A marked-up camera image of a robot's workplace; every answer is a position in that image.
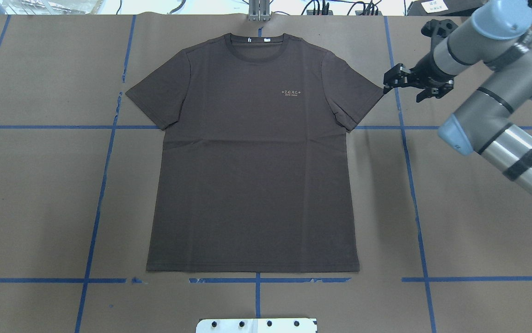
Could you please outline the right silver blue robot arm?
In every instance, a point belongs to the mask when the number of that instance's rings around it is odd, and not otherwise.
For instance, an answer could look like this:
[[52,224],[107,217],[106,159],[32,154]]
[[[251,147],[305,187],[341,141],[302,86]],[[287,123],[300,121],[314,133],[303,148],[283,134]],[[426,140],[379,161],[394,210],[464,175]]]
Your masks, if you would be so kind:
[[526,0],[490,0],[462,25],[431,19],[421,32],[430,51],[411,69],[399,63],[384,74],[384,93],[420,89],[419,103],[440,99],[454,78],[482,62],[492,75],[439,127],[462,155],[476,152],[508,180],[532,194],[532,135],[510,121],[532,101],[532,7]]

